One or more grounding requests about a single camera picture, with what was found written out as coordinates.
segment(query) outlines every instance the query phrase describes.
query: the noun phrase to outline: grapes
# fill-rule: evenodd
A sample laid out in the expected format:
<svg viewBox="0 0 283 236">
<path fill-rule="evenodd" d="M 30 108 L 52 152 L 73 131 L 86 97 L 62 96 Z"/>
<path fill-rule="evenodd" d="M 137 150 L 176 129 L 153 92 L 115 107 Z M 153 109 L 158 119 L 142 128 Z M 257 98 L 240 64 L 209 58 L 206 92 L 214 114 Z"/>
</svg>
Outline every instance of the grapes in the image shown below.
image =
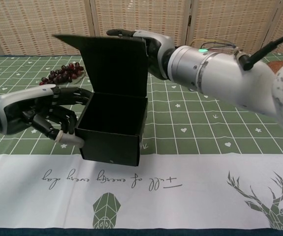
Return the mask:
<svg viewBox="0 0 283 236">
<path fill-rule="evenodd" d="M 61 69 L 51 70 L 48 78 L 42 77 L 39 85 L 72 83 L 82 75 L 82 71 L 84 71 L 84 67 L 80 66 L 78 62 L 62 65 Z"/>
</svg>

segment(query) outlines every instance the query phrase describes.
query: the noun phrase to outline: open box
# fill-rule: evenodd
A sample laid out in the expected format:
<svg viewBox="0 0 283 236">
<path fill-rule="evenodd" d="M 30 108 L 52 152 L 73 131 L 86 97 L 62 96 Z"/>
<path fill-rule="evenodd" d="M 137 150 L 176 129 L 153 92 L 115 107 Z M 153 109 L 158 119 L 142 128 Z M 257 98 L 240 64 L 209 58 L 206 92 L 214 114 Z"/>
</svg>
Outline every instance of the open box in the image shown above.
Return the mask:
<svg viewBox="0 0 283 236">
<path fill-rule="evenodd" d="M 147 118 L 148 58 L 142 39 L 55 35 L 77 48 L 93 87 L 75 135 L 86 160 L 138 166 Z"/>
</svg>

